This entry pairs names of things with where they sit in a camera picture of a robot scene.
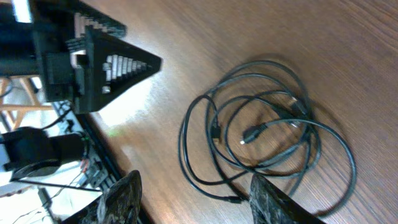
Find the wooden table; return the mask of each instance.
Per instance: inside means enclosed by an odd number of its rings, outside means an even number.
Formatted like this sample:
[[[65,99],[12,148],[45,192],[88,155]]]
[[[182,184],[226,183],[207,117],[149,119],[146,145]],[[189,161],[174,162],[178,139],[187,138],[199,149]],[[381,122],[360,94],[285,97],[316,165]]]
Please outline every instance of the wooden table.
[[[127,42],[164,59],[160,73],[93,114],[120,168],[141,172],[142,204],[156,223],[252,223],[248,203],[212,200],[189,186],[177,162],[177,133],[194,97],[233,66],[260,58],[292,67],[317,102],[318,119],[342,133],[353,149],[358,164],[355,193],[344,208],[324,221],[397,223],[397,1],[87,3],[125,23]],[[288,80],[280,72],[264,70]],[[251,80],[226,89],[220,97],[225,100],[256,92],[250,88],[271,86]],[[204,106],[202,103],[192,115],[190,156],[200,177],[217,180],[204,137]],[[239,150],[238,137],[245,127],[256,123],[258,117],[275,118],[267,112],[253,104],[231,127],[231,135],[236,136],[236,141],[231,141],[233,148],[248,161],[266,157],[292,142],[284,134],[286,127],[281,126]],[[321,137],[324,150],[319,165],[305,176],[293,196],[313,213],[336,202],[349,178],[343,149],[327,133],[321,132]],[[294,169],[302,162],[302,153],[279,169]],[[248,175],[236,183],[247,190],[250,179]],[[292,182],[273,183],[286,190]],[[227,186],[205,189],[231,194]]]

